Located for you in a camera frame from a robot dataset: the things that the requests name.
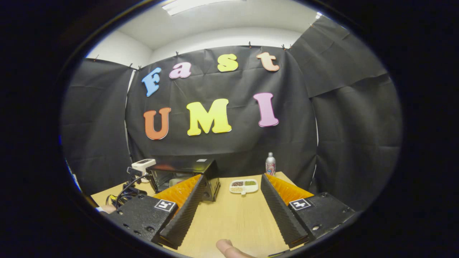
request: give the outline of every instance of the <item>orange letter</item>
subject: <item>orange letter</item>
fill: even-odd
[[[161,140],[166,137],[169,132],[169,112],[171,112],[170,107],[163,107],[159,110],[161,114],[161,131],[157,132],[153,128],[153,121],[156,115],[156,111],[150,110],[144,113],[145,117],[145,134],[148,138],[152,140]]]
[[[278,65],[273,65],[273,60],[276,60],[275,56],[270,56],[268,52],[263,52],[257,56],[257,58],[261,59],[261,64],[263,67],[268,71],[277,71],[279,70]]]

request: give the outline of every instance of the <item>black fabric backdrop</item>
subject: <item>black fabric backdrop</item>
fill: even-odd
[[[280,69],[263,68],[256,55],[263,52],[276,56]],[[222,54],[235,54],[239,67],[220,72],[217,59]],[[172,67],[180,62],[191,63],[191,75],[170,79]],[[141,80],[160,67],[159,89],[146,97]],[[270,92],[279,124],[261,128],[260,111],[253,95]],[[188,136],[190,111],[186,105],[201,102],[208,111],[214,100],[225,98],[228,133]],[[149,110],[170,107],[169,132],[161,140],[150,140],[145,134],[143,114]],[[160,115],[154,120],[161,129]],[[231,46],[205,49],[161,60],[135,73],[126,107],[126,125],[133,161],[171,156],[215,158],[221,177],[248,176],[264,172],[268,152],[276,158],[276,170],[283,171],[298,186],[307,189],[315,166],[317,148],[316,124],[311,101],[297,62],[282,48]]]
[[[86,59],[75,71],[61,113],[64,155],[78,183],[91,195],[127,179],[131,161],[124,106],[132,69]]]
[[[314,191],[367,208],[394,170],[402,142],[395,86],[371,50],[326,17],[293,44],[317,119]]]

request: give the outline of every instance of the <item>pink letter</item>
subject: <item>pink letter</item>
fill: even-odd
[[[273,95],[269,92],[263,92],[253,95],[253,98],[258,101],[260,107],[261,120],[258,125],[261,127],[277,125],[279,120],[274,117],[273,105],[271,104]]]
[[[174,65],[173,69],[174,70],[172,70],[171,73],[169,74],[169,77],[171,79],[175,79],[178,77],[186,78],[191,74],[190,72],[191,64],[188,62],[176,64]]]

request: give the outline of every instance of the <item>foam letter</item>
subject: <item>foam letter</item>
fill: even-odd
[[[191,72],[191,64],[188,63],[188,62],[183,62],[183,63],[179,63],[179,64],[176,64],[174,65],[173,69],[175,70],[172,70],[171,73],[169,74],[169,77],[171,79],[175,79],[175,78],[178,78],[178,77],[181,77],[181,78],[186,78],[188,76],[190,76]]]
[[[153,128],[153,121],[156,115],[156,111],[150,110],[144,113],[145,117],[145,134],[148,138],[152,140],[160,140],[169,132],[169,112],[171,112],[170,107],[163,107],[159,110],[161,114],[161,131],[157,132]]]
[[[188,130],[188,135],[201,134],[198,122],[206,134],[209,133],[212,121],[214,121],[212,128],[214,133],[218,134],[231,131],[231,126],[228,124],[228,117],[226,116],[226,105],[228,103],[227,99],[214,100],[209,113],[200,102],[193,102],[186,105],[186,108],[190,111],[190,130]]]
[[[258,125],[261,127],[277,125],[279,120],[274,117],[273,105],[271,104],[273,95],[263,92],[253,95],[253,98],[258,101],[258,107],[260,107],[261,120],[258,122]]]
[[[155,91],[158,90],[159,85],[156,85],[155,83],[159,83],[158,73],[160,71],[161,68],[157,67],[142,79],[142,82],[145,83],[147,97],[151,96]]]
[[[219,56],[217,59],[217,62],[219,63],[219,65],[217,65],[218,70],[221,72],[229,72],[236,70],[239,66],[239,64],[235,61],[236,58],[237,57],[235,54]]]
[[[276,57],[270,56],[268,52],[259,54],[257,58],[261,59],[261,64],[263,64],[263,67],[266,70],[273,71],[273,72],[279,70],[278,65],[273,65],[273,60],[276,60]]]

